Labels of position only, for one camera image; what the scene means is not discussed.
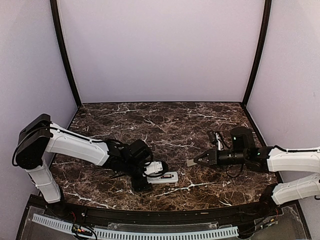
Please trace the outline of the grey battery cover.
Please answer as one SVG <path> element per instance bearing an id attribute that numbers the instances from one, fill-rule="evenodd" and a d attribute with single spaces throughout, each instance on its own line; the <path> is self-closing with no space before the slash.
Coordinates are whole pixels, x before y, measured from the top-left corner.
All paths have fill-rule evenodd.
<path id="1" fill-rule="evenodd" d="M 192 167 L 192 166 L 197 165 L 197 163 L 194 162 L 193 159 L 189 159 L 189 160 L 186 161 L 186 165 L 187 165 L 187 167 Z"/>

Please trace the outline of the battery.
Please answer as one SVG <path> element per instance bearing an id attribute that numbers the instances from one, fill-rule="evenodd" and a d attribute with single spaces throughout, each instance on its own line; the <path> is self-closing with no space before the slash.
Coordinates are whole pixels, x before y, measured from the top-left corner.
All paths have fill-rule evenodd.
<path id="1" fill-rule="evenodd" d="M 172 178 L 173 178 L 173 175 L 167 174 L 167 175 L 161 176 L 160 178 L 161 178 L 161 179 L 172 179 Z"/>

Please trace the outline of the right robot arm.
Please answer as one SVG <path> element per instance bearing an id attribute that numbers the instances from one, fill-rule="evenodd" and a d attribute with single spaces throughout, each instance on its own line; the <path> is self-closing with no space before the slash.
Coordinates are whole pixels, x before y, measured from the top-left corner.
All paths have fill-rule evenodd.
<path id="1" fill-rule="evenodd" d="M 246 127 L 230 131 L 232 145 L 226 145 L 221 133 L 207 132 L 213 148 L 195 157 L 193 162 L 209 168 L 240 165 L 258 173 L 309 172 L 310 175 L 285 183 L 266 187 L 255 205 L 255 213 L 266 217 L 275 206 L 287 202 L 314 197 L 320 198 L 320 149 L 287 149 L 278 145 L 257 147 L 253 133 Z"/>

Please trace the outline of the white remote control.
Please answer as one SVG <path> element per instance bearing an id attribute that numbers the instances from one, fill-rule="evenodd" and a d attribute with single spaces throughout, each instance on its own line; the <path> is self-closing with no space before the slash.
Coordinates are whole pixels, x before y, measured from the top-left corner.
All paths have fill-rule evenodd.
<path id="1" fill-rule="evenodd" d="M 153 185 L 158 184 L 175 184 L 179 181 L 177 172 L 167 172 L 162 176 L 158 177 L 147 177 L 147 182 Z"/>

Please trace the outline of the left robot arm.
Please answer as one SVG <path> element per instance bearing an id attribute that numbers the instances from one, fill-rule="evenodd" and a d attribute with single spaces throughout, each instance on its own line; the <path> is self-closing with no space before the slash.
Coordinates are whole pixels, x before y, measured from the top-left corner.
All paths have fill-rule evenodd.
<path id="1" fill-rule="evenodd" d="M 144 141 L 126 144 L 115 139 L 88 138 L 60 127 L 51 122 L 50 115 L 43 113 L 20 132 L 12 164 L 29 174 L 45 201 L 51 204 L 51 210 L 60 218 L 67 218 L 71 208 L 62 200 L 60 188 L 43 159 L 45 153 L 84 160 L 122 172 L 133 180 L 145 179 L 159 172 Z"/>

